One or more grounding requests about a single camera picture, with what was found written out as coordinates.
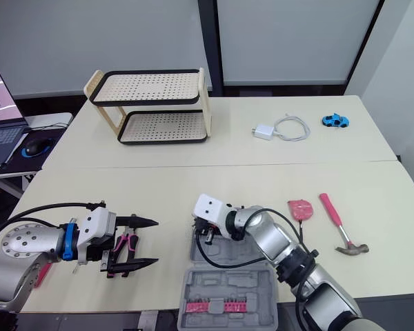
wall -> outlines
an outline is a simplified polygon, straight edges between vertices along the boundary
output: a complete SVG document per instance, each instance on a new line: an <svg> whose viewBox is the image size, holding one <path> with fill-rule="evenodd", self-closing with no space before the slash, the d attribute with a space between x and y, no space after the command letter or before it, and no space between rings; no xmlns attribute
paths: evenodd
<svg viewBox="0 0 414 331"><path fill-rule="evenodd" d="M345 91L346 95L363 95L410 2L411 0L385 0Z"/></svg>
<svg viewBox="0 0 414 331"><path fill-rule="evenodd" d="M414 180L414 0L361 98Z"/></svg>
<svg viewBox="0 0 414 331"><path fill-rule="evenodd" d="M195 0L0 0L0 71L14 96L82 93L96 69L199 67Z"/></svg>
<svg viewBox="0 0 414 331"><path fill-rule="evenodd" d="M218 0L224 84L345 83L378 2Z"/></svg>

tool case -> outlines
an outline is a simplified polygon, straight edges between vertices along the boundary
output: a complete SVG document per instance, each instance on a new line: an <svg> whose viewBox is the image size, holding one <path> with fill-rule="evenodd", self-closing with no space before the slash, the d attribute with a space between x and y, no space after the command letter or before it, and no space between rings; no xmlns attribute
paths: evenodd
<svg viewBox="0 0 414 331"><path fill-rule="evenodd" d="M125 144L196 143L210 136L204 70L97 70L84 94ZM126 114L125 106L131 106ZM113 110L119 120L114 121Z"/></svg>
<svg viewBox="0 0 414 331"><path fill-rule="evenodd" d="M219 264L238 264L262 257L250 237L233 241L215 236L212 245L201 245ZM229 331L277 329L277 280L268 262L235 269L208 264L199 252L195 234L190 249L195 264L186 271L179 304L179 331Z"/></svg>

laptop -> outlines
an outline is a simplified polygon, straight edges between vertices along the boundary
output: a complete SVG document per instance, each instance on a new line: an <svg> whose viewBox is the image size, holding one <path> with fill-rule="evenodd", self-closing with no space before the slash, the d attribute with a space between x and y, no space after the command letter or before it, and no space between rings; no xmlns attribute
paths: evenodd
<svg viewBox="0 0 414 331"><path fill-rule="evenodd" d="M9 157L27 127L28 123L0 75L0 164Z"/></svg>

screwdriver bit set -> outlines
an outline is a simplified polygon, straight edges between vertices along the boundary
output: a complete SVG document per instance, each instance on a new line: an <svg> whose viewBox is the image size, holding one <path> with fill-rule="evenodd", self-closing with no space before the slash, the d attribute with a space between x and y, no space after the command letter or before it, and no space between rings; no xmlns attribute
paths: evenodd
<svg viewBox="0 0 414 331"><path fill-rule="evenodd" d="M261 257L250 237L232 241L216 236L201 240L213 261L237 264ZM195 241L190 248L194 266L184 275L179 304L179 331L276 331L277 280L265 261L235 269L207 264Z"/></svg>
<svg viewBox="0 0 414 331"><path fill-rule="evenodd" d="M224 302L224 312L247 312L247 298L219 298L219 300ZM186 304L186 312L209 312L209 305L210 298L189 299Z"/></svg>

white table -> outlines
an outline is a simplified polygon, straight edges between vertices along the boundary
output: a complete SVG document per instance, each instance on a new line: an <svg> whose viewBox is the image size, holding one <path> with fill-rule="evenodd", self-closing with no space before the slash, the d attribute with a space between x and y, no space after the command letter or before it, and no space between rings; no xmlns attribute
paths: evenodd
<svg viewBox="0 0 414 331"><path fill-rule="evenodd" d="M119 215L159 222L141 229L137 257L159 258L127 279L107 279L99 263L72 274L75 262L54 264L26 312L102 312L177 308L188 259L191 212L205 192L234 205L259 204L287 215L286 202L306 199L315 214L304 238L317 261L354 297L414 293L414 183L397 161L178 168L42 170L14 214L47 203L100 201ZM318 194L329 194L346 231L371 251L349 257ZM80 208L36 215L55 224L84 216ZM280 284L278 301L292 301Z"/></svg>
<svg viewBox="0 0 414 331"><path fill-rule="evenodd" d="M28 116L28 117L25 117L25 120L28 122L28 125L30 128L40 128L43 126L51 126L52 124L56 124L56 123L69 124L72 121L72 118L73 118L72 114L70 114L69 112L60 112L56 114ZM15 148L17 148L20 145L20 143L23 141L25 136L26 134L24 134L21 137L19 142L15 145ZM0 174L0 188L10 193L14 197L20 198L21 195L23 194L23 191L17 186L13 185L12 183L4 181L3 179L10 178L10 177L20 177L20 176L25 176L27 174L34 174L34 173L35 171Z"/></svg>
<svg viewBox="0 0 414 331"><path fill-rule="evenodd" d="M43 169L396 160L356 96L210 98L210 106L212 137L203 143L128 146L118 142L109 125L87 101ZM348 117L350 126L323 126L322 117L334 112ZM265 141L253 137L251 129L258 123L272 126L286 113L307 122L311 129L307 140L291 142L275 137ZM302 127L292 122L283 123L281 130L293 136L302 134Z"/></svg>

